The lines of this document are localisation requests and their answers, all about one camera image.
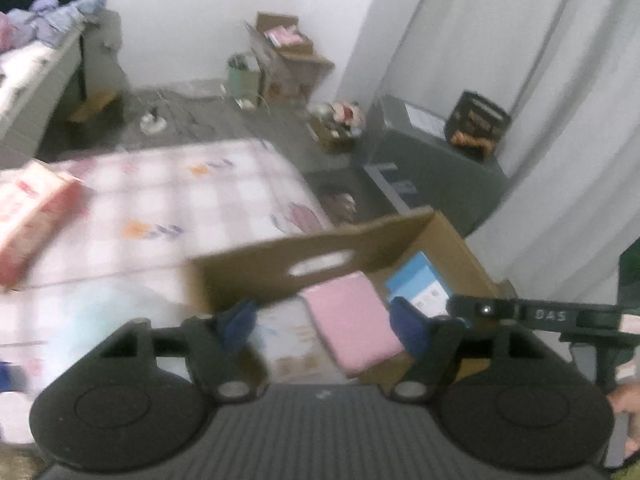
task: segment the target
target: gray floor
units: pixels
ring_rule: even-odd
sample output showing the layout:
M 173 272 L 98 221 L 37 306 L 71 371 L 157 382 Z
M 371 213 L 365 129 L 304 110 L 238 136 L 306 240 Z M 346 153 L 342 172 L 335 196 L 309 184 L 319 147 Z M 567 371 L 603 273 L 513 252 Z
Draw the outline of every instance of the gray floor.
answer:
M 166 130 L 154 136 L 140 131 L 140 117 L 151 107 L 168 121 Z M 242 110 L 233 100 L 223 98 L 187 99 L 169 90 L 139 91 L 124 97 L 124 123 L 118 132 L 110 132 L 89 152 L 103 153 L 116 147 L 138 150 L 214 140 L 259 137 L 272 142 L 303 174 L 337 170 L 348 166 L 349 155 L 328 155 L 312 139 L 306 126 L 306 110 L 301 107 L 261 105 L 255 110 Z M 60 138 L 64 124 L 52 121 L 49 137 Z M 49 142 L 41 158 L 68 158 L 69 150 L 62 142 Z

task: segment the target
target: white wall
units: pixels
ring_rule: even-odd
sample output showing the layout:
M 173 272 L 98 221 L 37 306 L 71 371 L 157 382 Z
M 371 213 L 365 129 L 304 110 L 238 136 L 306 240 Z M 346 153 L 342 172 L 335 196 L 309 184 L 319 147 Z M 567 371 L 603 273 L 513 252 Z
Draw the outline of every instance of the white wall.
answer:
M 335 63 L 335 69 L 318 87 L 313 99 L 335 98 L 372 1 L 298 0 L 300 6 L 295 13 L 300 16 L 301 30 L 314 40 L 320 54 Z
M 338 87 L 338 98 L 369 108 L 421 0 L 372 0 Z
M 257 10 L 300 16 L 300 27 L 336 67 L 314 96 L 333 99 L 372 0 L 108 0 L 120 13 L 119 55 L 132 86 L 223 78 L 246 50 L 244 21 Z
M 122 17 L 119 55 L 132 86 L 222 78 L 247 49 L 244 21 L 257 9 L 286 12 L 296 0 L 108 0 Z

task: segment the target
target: pink notebook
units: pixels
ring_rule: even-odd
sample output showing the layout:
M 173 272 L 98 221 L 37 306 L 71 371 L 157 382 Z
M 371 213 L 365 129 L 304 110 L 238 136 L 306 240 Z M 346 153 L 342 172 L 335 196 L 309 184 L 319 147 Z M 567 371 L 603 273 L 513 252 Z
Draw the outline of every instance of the pink notebook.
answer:
M 348 376 L 402 351 L 385 305 L 362 272 L 310 286 L 300 296 L 306 299 L 318 332 Z

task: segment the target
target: small cardboard box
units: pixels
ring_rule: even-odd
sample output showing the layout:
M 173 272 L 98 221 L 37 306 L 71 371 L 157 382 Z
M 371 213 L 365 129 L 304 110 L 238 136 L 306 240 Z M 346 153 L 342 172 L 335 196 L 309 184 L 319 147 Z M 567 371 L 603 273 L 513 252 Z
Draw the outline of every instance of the small cardboard box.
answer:
M 292 27 L 295 25 L 298 26 L 299 18 L 297 16 L 287 16 L 286 14 L 269 14 L 267 12 L 258 12 L 258 15 L 255 19 L 255 30 L 264 35 L 265 32 L 271 30 L 276 27 Z M 311 41 L 308 37 L 298 31 L 300 36 L 305 40 L 304 43 L 295 44 L 295 45 L 283 45 L 283 46 L 275 46 L 271 43 L 271 40 L 268 40 L 271 43 L 271 46 L 278 52 L 289 52 L 292 54 L 313 54 L 314 52 L 314 42 Z
M 385 281 L 419 251 L 453 293 L 500 296 L 498 286 L 449 221 L 433 210 L 195 258 L 185 267 L 186 290 L 190 305 L 197 311 L 222 312 L 244 298 L 263 303 L 283 300 L 307 286 L 361 270 L 384 301 L 388 294 Z M 300 262 L 334 253 L 348 257 L 338 267 L 303 275 L 291 272 Z M 358 380 L 388 390 L 411 364 L 412 359 L 403 352 L 365 371 Z M 259 357 L 248 347 L 238 356 L 238 365 L 251 384 L 257 386 L 265 380 Z
M 268 104 L 282 105 L 307 102 L 314 89 L 325 78 L 334 64 L 311 50 L 307 53 L 276 48 L 261 30 L 277 25 L 295 25 L 298 18 L 259 12 L 256 25 L 246 23 L 251 50 L 264 74 L 260 95 Z
M 355 139 L 353 137 L 341 129 L 335 130 L 338 136 L 334 136 L 332 131 L 317 117 L 309 119 L 309 127 L 313 131 L 313 137 L 318 144 L 322 146 L 325 152 L 331 155 L 350 152 L 354 147 Z

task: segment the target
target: white curtain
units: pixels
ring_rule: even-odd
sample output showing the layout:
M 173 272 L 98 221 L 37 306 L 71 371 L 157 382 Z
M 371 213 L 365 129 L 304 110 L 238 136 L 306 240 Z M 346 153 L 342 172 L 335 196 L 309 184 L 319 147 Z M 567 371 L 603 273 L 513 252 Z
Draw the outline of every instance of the white curtain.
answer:
M 521 297 L 615 302 L 640 237 L 640 0 L 449 0 L 440 16 L 429 1 L 383 90 L 446 116 L 472 89 L 514 117 L 498 149 L 511 191 L 471 250 Z

